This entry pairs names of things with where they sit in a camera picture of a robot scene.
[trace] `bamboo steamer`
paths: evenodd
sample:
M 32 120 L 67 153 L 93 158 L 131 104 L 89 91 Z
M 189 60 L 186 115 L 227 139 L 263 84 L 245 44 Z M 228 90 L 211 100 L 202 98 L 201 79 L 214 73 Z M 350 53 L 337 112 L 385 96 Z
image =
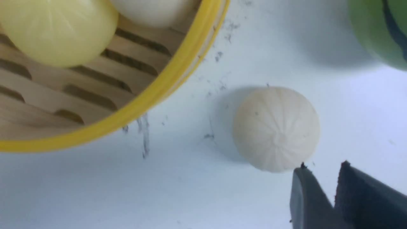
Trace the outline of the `bamboo steamer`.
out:
M 147 29 L 120 18 L 107 49 L 83 66 L 41 65 L 0 27 L 0 151 L 83 144 L 139 118 L 171 95 L 211 47 L 230 0 L 202 0 L 184 22 Z

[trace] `gray stain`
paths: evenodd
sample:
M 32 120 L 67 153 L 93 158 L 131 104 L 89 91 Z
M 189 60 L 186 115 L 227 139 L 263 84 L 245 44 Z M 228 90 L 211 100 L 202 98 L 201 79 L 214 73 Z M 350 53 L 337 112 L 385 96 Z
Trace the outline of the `gray stain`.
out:
M 143 133 L 143 158 L 146 159 L 150 153 L 150 124 L 149 124 L 149 114 L 141 116 L 137 119 L 138 132 Z

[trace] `yellow steamer rim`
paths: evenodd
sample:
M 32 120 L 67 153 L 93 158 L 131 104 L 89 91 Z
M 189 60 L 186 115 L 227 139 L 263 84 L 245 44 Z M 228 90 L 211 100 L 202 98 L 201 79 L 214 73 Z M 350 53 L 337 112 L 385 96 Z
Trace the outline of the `yellow steamer rim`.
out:
M 178 89 L 199 66 L 222 26 L 229 3 L 230 0 L 202 0 L 184 41 L 157 79 L 109 117 L 55 137 L 0 141 L 0 151 L 46 152 L 77 146 L 114 132 L 139 118 Z

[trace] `white table surface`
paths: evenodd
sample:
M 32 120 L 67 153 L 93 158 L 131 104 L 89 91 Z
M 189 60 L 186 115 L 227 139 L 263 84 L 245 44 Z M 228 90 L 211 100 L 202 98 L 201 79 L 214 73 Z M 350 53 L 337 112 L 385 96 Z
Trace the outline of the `white table surface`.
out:
M 267 84 L 318 111 L 306 164 L 331 201 L 344 160 L 407 194 L 407 74 L 361 48 L 345 0 L 232 0 L 206 61 L 144 133 L 133 122 L 73 149 L 0 154 L 0 228 L 291 228 L 292 172 L 254 169 L 231 137 L 242 98 Z

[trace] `green object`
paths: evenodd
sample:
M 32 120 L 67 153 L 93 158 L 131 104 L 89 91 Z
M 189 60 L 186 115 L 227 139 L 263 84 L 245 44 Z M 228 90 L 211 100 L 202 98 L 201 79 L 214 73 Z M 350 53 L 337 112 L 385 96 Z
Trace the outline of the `green object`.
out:
M 407 0 L 348 0 L 354 32 L 384 63 L 407 71 Z

